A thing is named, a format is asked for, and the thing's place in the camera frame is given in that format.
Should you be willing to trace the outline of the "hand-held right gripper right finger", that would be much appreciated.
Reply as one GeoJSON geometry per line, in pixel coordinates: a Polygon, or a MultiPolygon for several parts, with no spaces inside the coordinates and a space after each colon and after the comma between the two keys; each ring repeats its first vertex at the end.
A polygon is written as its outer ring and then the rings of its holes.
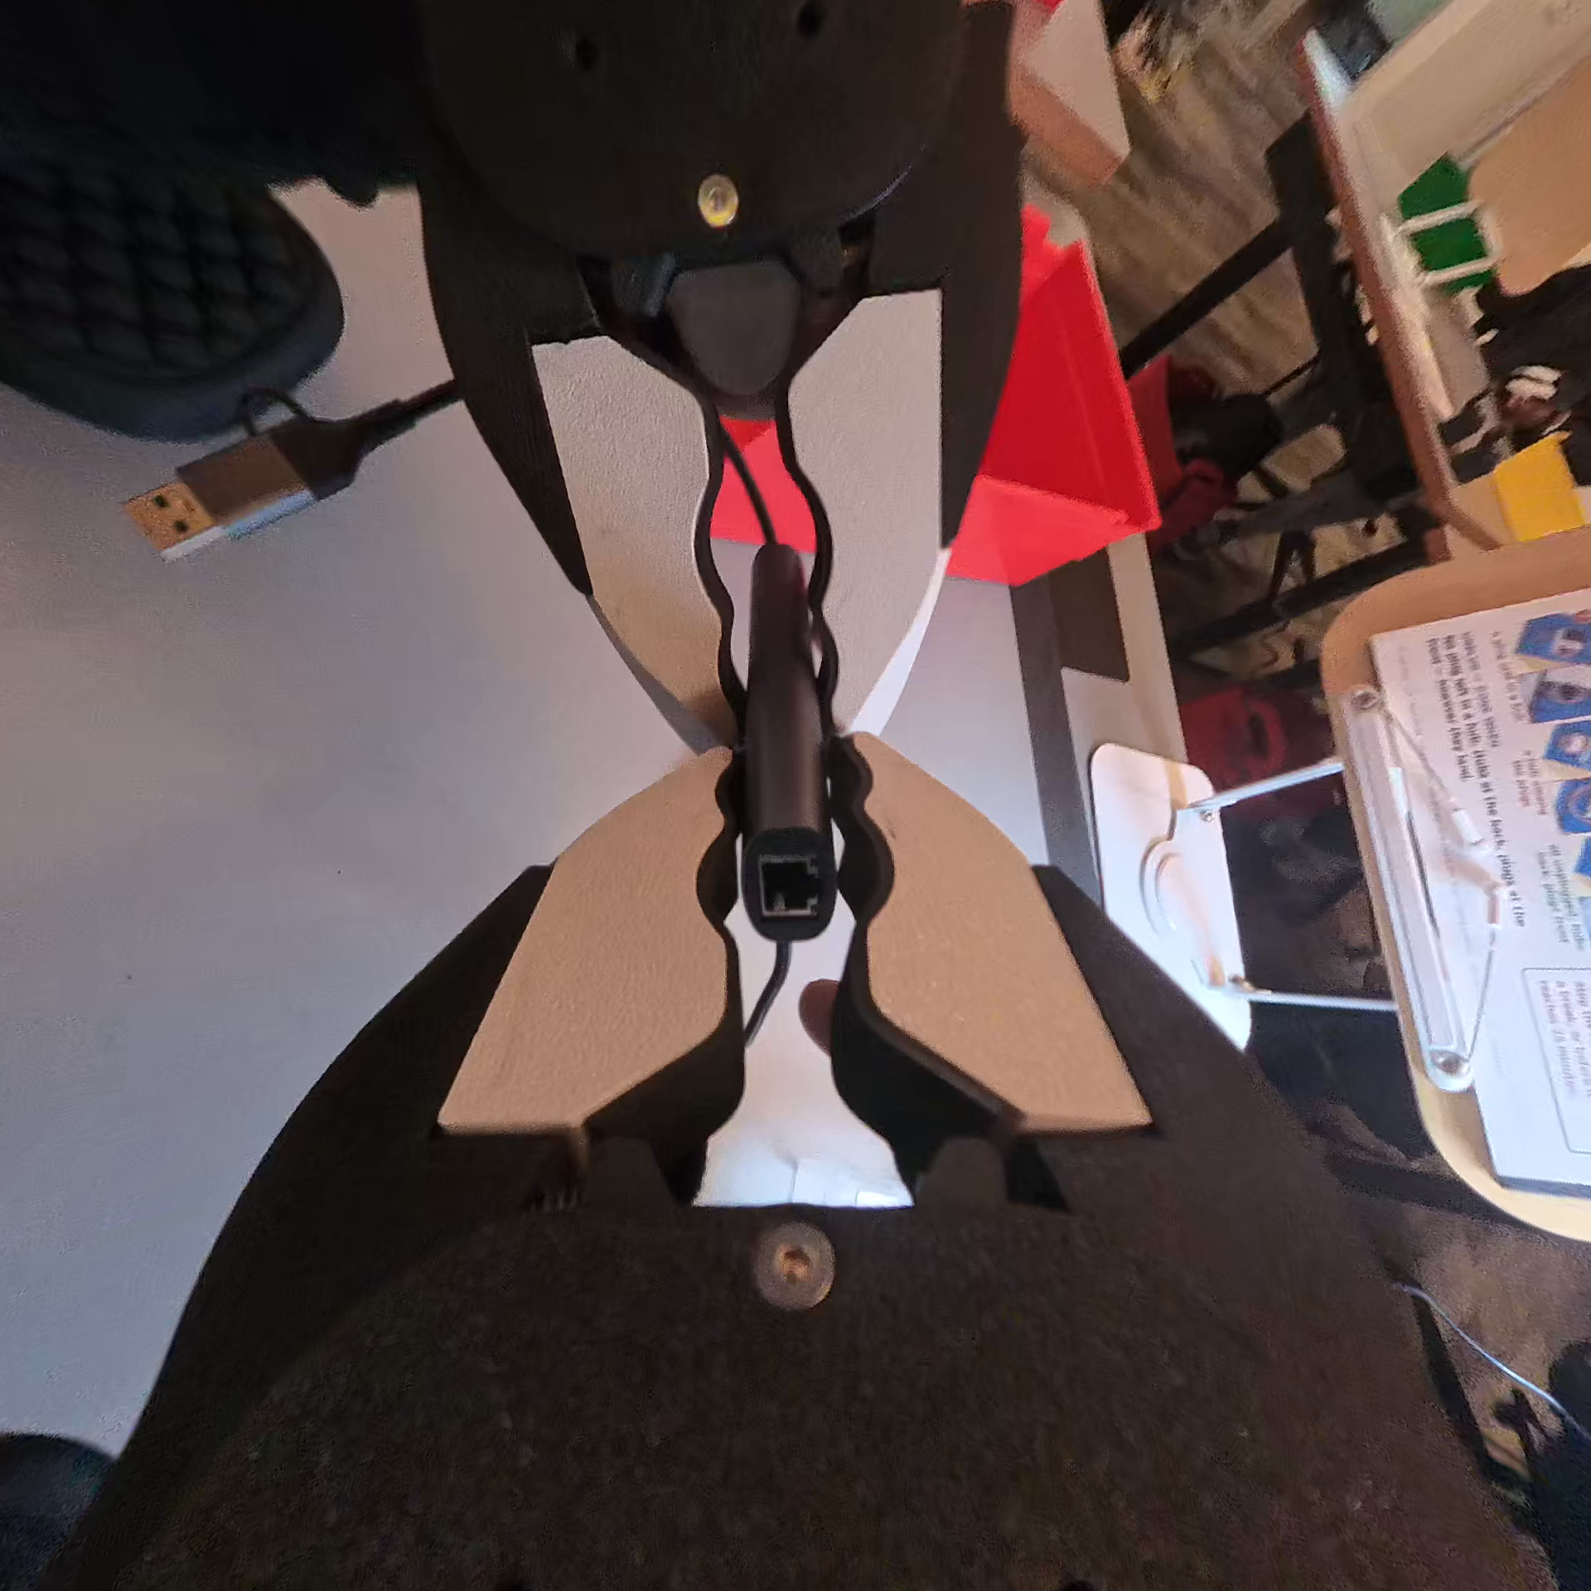
{"type": "Polygon", "coordinates": [[[854,942],[832,1075],[881,1137],[1089,1137],[1150,1125],[1040,871],[881,736],[832,746],[854,942]]]}

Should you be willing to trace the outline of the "green box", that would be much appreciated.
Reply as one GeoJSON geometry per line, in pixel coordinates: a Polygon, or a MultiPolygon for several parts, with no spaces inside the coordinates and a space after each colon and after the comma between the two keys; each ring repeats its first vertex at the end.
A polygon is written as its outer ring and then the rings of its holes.
{"type": "Polygon", "coordinates": [[[1496,280],[1491,221],[1469,193],[1469,170],[1454,154],[1426,166],[1400,193],[1396,215],[1420,286],[1457,294],[1496,280]]]}

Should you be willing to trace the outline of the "silver usb plug with cable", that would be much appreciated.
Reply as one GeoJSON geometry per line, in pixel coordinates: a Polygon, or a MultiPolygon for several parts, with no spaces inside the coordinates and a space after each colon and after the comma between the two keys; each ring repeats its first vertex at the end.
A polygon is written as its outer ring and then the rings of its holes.
{"type": "Polygon", "coordinates": [[[172,483],[131,499],[126,512],[164,557],[185,557],[345,493],[369,454],[459,403],[459,382],[444,382],[404,401],[325,416],[283,388],[249,388],[234,411],[245,435],[178,466],[172,483]]]}

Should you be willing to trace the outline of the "person's left forearm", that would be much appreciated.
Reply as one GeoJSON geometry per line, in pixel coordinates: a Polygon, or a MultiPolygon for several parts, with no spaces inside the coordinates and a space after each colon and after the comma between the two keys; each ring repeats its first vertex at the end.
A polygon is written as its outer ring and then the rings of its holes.
{"type": "Polygon", "coordinates": [[[3,152],[89,169],[415,185],[413,4],[3,4],[3,152]]]}

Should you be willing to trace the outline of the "grey USB hub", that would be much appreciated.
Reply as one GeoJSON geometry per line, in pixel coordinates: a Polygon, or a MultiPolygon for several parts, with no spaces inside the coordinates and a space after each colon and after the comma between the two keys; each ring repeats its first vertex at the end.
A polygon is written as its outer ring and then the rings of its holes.
{"type": "Polygon", "coordinates": [[[808,572],[783,545],[766,545],[751,576],[741,899],[774,944],[818,938],[836,901],[808,572]]]}

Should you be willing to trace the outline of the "yellow box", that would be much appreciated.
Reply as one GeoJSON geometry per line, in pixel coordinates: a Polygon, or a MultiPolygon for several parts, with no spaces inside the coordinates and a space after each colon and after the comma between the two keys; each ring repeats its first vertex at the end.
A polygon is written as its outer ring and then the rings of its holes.
{"type": "Polygon", "coordinates": [[[1510,541],[1535,545],[1590,527],[1590,488],[1581,485],[1568,443],[1571,432],[1554,430],[1491,472],[1510,541]]]}

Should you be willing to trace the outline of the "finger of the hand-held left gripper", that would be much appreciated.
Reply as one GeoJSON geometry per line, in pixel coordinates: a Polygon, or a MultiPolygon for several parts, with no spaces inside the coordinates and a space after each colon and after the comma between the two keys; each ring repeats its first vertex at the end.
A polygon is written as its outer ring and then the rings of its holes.
{"type": "Polygon", "coordinates": [[[693,750],[740,736],[726,621],[699,557],[711,457],[701,403],[595,336],[534,347],[599,626],[693,750]]]}
{"type": "Polygon", "coordinates": [[[829,516],[839,731],[883,734],[946,587],[941,293],[862,300],[790,384],[794,454],[829,516]]]}

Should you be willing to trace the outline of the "red plastic bin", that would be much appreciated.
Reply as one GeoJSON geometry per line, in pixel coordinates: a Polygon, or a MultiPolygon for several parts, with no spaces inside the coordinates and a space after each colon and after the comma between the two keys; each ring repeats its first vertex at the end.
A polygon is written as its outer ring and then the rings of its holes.
{"type": "MultiPolygon", "coordinates": [[[[812,589],[832,575],[829,516],[808,483],[790,411],[728,422],[734,443],[701,534],[714,541],[812,552],[812,589]]],[[[947,572],[1027,584],[1157,526],[1158,510],[1082,243],[1056,246],[1040,211],[1024,211],[1017,334],[985,460],[973,478],[947,572]]]]}

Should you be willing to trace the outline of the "instruction sheet on stand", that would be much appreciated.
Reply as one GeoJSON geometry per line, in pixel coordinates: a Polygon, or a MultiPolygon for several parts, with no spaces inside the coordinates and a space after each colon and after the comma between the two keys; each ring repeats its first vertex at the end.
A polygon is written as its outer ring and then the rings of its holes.
{"type": "Polygon", "coordinates": [[[1410,1002],[1406,955],[1396,929],[1396,899],[1383,878],[1377,856],[1377,814],[1370,800],[1370,761],[1360,725],[1360,699],[1374,688],[1372,639],[1385,631],[1461,621],[1476,612],[1545,600],[1590,584],[1590,531],[1572,531],[1537,545],[1512,545],[1473,552],[1454,562],[1415,569],[1389,579],[1335,621],[1323,642],[1323,694],[1335,727],[1335,750],[1342,761],[1346,794],[1360,833],[1372,919],[1389,972],[1392,999],[1401,1030],[1406,1070],[1423,1133],[1435,1154],[1495,1212],[1542,1233],[1590,1241],[1590,1198],[1561,1190],[1508,1187],[1495,1177],[1483,1143],[1483,1118],[1473,1097],[1433,1085],[1423,1066],[1420,1025],[1410,1002]]]}

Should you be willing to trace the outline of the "clear page holder bar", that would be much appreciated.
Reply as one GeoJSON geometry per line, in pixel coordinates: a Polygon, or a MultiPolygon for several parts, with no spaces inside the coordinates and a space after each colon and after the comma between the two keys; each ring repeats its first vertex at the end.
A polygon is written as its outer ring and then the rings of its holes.
{"type": "Polygon", "coordinates": [[[1503,938],[1495,850],[1383,691],[1357,688],[1339,710],[1420,1066],[1461,1097],[1477,1082],[1503,938]]]}

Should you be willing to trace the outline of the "printed instruction sheet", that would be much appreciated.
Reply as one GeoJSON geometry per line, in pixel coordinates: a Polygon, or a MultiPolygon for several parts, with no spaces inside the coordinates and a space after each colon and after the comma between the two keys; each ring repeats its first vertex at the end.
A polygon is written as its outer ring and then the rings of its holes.
{"type": "Polygon", "coordinates": [[[1495,850],[1473,1097],[1503,1185],[1590,1195],[1590,587],[1385,631],[1374,688],[1495,850]]]}

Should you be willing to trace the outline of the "red bag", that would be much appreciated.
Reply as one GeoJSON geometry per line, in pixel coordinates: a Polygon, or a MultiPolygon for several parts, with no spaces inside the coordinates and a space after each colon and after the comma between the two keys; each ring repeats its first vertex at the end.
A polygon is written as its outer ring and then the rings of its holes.
{"type": "Polygon", "coordinates": [[[1318,702],[1262,683],[1219,688],[1181,703],[1185,763],[1219,794],[1318,765],[1335,754],[1335,734],[1318,702]]]}

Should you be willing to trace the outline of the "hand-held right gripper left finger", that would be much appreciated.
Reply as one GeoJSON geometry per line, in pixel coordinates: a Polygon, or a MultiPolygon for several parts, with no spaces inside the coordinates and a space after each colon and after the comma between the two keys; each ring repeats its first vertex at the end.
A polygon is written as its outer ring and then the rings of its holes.
{"type": "Polygon", "coordinates": [[[711,1137],[744,1090],[734,752],[553,863],[436,1118],[450,1137],[711,1137]]]}

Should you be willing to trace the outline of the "black textured rounded object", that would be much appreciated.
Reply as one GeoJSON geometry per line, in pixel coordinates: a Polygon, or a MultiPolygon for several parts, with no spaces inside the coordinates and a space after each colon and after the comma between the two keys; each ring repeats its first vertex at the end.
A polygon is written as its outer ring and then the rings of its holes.
{"type": "Polygon", "coordinates": [[[3,388],[141,441],[203,441],[329,366],[334,267],[265,185],[3,139],[3,388]]]}

